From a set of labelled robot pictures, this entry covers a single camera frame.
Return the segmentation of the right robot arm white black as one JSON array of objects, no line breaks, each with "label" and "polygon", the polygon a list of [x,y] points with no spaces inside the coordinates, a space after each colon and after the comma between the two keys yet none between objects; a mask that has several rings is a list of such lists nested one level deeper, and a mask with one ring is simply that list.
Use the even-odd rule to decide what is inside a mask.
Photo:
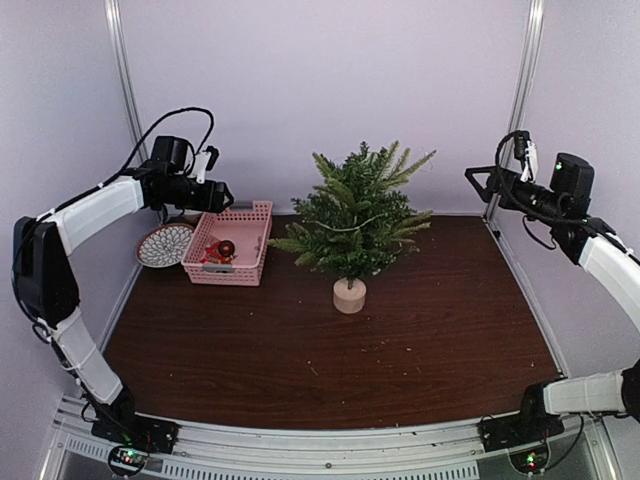
[{"label": "right robot arm white black", "polygon": [[[595,278],[632,323],[639,324],[639,260],[612,227],[588,214],[595,170],[586,160],[559,153],[547,188],[496,165],[468,168],[465,177],[482,200],[498,194],[501,208],[547,225],[568,259]],[[514,417],[512,430],[526,442],[550,426],[551,415],[595,413],[638,419],[639,365],[533,385],[524,400],[526,409]]]}]

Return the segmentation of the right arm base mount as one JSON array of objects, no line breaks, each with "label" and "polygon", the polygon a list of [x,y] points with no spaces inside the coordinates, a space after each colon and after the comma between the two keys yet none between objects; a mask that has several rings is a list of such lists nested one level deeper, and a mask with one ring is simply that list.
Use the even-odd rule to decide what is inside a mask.
[{"label": "right arm base mount", "polygon": [[506,450],[511,467],[528,476],[541,474],[551,465],[549,440],[564,431],[557,417],[523,420],[519,414],[489,416],[478,424],[484,451]]}]

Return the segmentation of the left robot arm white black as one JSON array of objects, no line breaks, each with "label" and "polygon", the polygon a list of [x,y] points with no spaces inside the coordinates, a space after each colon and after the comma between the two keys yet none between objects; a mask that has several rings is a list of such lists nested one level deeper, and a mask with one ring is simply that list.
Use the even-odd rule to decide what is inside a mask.
[{"label": "left robot arm white black", "polygon": [[206,177],[218,149],[208,146],[191,161],[186,159],[189,153],[186,140],[161,136],[141,166],[126,167],[60,206],[14,225],[11,281],[16,303],[89,399],[109,409],[104,425],[123,444],[137,442],[144,424],[122,406],[131,396],[84,324],[69,258],[85,241],[140,210],[174,206],[221,213],[229,208],[234,198],[227,185]]}]

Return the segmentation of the red ball ornament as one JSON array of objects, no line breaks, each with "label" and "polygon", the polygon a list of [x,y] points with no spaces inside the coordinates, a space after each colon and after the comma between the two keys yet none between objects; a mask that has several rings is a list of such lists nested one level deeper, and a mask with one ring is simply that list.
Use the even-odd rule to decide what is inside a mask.
[{"label": "red ball ornament", "polygon": [[223,240],[219,242],[217,251],[222,257],[228,258],[234,255],[235,245],[230,240]]}]

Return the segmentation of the small green christmas tree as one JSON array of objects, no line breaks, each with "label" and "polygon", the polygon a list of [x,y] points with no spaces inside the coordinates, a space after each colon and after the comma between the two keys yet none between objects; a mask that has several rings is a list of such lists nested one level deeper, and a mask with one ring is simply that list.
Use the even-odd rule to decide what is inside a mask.
[{"label": "small green christmas tree", "polygon": [[297,266],[335,275],[337,311],[362,311],[365,280],[417,252],[414,236],[431,226],[432,213],[413,209],[400,188],[435,155],[431,151],[412,161],[411,150],[401,149],[398,141],[377,151],[363,142],[340,163],[313,153],[322,183],[292,200],[299,220],[268,245],[294,254]]}]

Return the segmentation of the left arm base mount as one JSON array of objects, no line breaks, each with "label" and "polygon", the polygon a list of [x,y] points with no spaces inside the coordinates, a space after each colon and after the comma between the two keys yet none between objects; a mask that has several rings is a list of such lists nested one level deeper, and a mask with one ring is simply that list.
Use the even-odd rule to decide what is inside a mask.
[{"label": "left arm base mount", "polygon": [[121,478],[130,478],[141,473],[154,454],[173,452],[179,425],[137,414],[133,415],[132,421],[118,420],[99,408],[91,433],[113,443],[106,459],[111,472]]}]

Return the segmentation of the pink plastic basket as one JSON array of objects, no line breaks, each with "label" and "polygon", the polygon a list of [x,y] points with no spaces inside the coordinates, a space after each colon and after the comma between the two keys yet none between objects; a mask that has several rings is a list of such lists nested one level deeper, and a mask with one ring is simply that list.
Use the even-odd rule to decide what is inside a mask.
[{"label": "pink plastic basket", "polygon": [[272,229],[273,203],[201,215],[181,265],[200,285],[257,287]]}]

